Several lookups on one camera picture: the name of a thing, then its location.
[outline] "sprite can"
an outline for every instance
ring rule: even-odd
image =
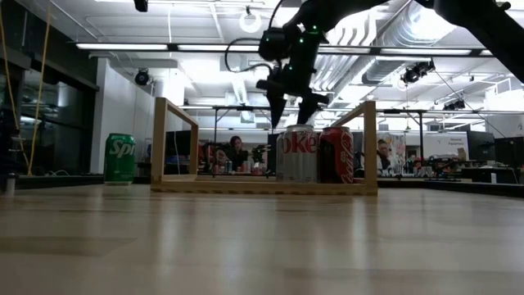
[[[134,137],[128,134],[109,134],[106,140],[104,182],[131,184],[134,178]]]

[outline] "red soda can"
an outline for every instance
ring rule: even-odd
[[[283,135],[283,180],[294,183],[317,182],[318,135],[313,126],[289,126]]]
[[[353,134],[346,127],[324,128],[318,144],[318,181],[353,183]]]

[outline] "computer monitor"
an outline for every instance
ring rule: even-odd
[[[191,154],[191,130],[165,133],[165,156],[189,156]]]
[[[487,132],[468,131],[469,159],[495,161],[495,136]]]
[[[511,167],[524,165],[524,137],[497,138],[495,140],[497,162]]]

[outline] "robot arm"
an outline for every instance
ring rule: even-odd
[[[431,8],[449,23],[469,30],[517,78],[524,81],[524,55],[521,55],[524,29],[494,0],[416,0]],[[269,28],[260,41],[259,54],[266,61],[289,58],[283,68],[276,68],[257,88],[267,91],[272,108],[273,127],[282,115],[283,94],[302,97],[298,124],[305,122],[318,110],[318,103],[328,98],[313,94],[309,88],[311,75],[316,72],[314,62],[320,43],[326,43],[324,34],[344,17],[368,10],[387,0],[308,0],[281,29]]]

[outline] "poster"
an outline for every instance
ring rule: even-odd
[[[377,170],[386,175],[403,172],[406,159],[406,140],[403,134],[377,134]]]
[[[460,157],[468,160],[467,134],[426,134],[424,135],[424,157]]]

